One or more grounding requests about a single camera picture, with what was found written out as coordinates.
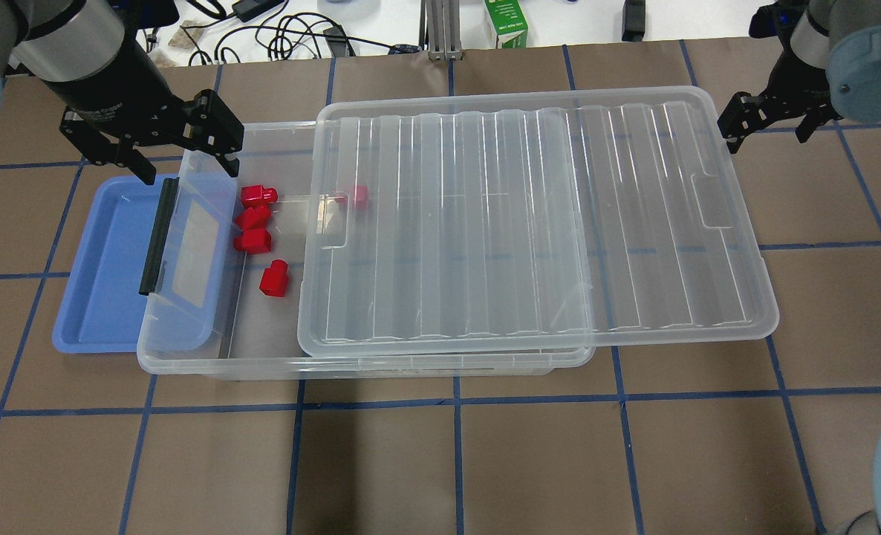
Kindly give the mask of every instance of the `bin handle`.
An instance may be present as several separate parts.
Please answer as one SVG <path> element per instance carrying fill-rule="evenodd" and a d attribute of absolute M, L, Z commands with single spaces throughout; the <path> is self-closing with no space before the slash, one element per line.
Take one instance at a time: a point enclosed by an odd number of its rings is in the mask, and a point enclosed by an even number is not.
<path fill-rule="evenodd" d="M 176 208 L 176 193 L 179 192 L 180 177 L 163 179 L 160 189 L 160 200 L 156 204 L 156 217 L 153 219 L 153 231 L 149 235 L 149 246 L 146 246 L 146 261 L 143 277 L 140 279 L 140 295 L 149 295 L 156 291 L 163 264 L 163 250 L 166 246 L 166 234 L 169 231 L 169 219 Z"/>

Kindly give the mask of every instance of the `transparent lid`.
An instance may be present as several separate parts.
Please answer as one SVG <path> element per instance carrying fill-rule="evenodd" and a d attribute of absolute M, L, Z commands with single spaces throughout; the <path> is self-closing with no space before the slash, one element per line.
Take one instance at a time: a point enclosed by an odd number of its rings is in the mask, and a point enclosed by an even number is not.
<path fill-rule="evenodd" d="M 698 88 L 328 106 L 311 355 L 760 338 L 777 305 Z"/>

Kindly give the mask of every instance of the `red block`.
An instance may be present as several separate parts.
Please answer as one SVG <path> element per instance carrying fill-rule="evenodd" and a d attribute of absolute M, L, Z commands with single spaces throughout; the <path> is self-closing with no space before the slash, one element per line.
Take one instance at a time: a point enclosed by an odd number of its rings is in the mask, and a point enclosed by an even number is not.
<path fill-rule="evenodd" d="M 268 253 L 272 250 L 272 235 L 264 228 L 244 230 L 241 236 L 233 240 L 233 247 L 249 254 Z"/>
<path fill-rule="evenodd" d="M 352 206 L 355 206 L 355 210 L 362 211 L 367 210 L 368 207 L 368 187 L 367 186 L 355 186 L 351 191 L 351 199 Z M 338 203 L 338 206 L 345 207 L 348 204 L 348 196 L 339 193 L 335 195 L 335 202 Z"/>
<path fill-rule="evenodd" d="M 355 186 L 355 210 L 368 210 L 368 187 Z"/>
<path fill-rule="evenodd" d="M 263 187 L 261 184 L 243 187 L 241 191 L 244 207 L 257 207 L 278 201 L 279 193 L 275 187 Z"/>
<path fill-rule="evenodd" d="M 273 260 L 272 265 L 263 271 L 259 289 L 263 294 L 271 297 L 285 297 L 285 288 L 287 287 L 288 264 L 285 264 L 285 260 Z"/>
<path fill-rule="evenodd" d="M 264 228 L 268 223 L 268 219 L 272 217 L 272 210 L 265 204 L 260 204 L 254 209 L 245 209 L 243 213 L 236 218 L 236 224 L 242 230 L 250 230 L 250 228 Z"/>

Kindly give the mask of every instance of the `metal stand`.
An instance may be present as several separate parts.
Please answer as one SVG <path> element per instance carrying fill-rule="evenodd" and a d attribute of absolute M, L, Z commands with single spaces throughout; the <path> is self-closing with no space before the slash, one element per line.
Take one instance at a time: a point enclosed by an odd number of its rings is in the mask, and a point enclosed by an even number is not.
<path fill-rule="evenodd" d="M 461 0 L 420 0 L 420 45 L 433 60 L 464 56 Z"/>

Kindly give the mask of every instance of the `table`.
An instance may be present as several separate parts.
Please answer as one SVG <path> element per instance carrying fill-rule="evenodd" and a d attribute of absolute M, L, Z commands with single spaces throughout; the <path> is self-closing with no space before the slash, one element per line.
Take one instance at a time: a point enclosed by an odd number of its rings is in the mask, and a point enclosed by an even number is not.
<path fill-rule="evenodd" d="M 748 39 L 169 68 L 244 122 L 326 102 L 630 85 L 760 91 Z M 601 348 L 542 377 L 220 382 L 51 329 L 97 187 L 63 104 L 0 111 L 0 533 L 806 533 L 872 508 L 881 432 L 881 126 L 793 125 L 735 166 L 781 324 L 766 340 Z M 148 150 L 176 172 L 176 149 Z"/>

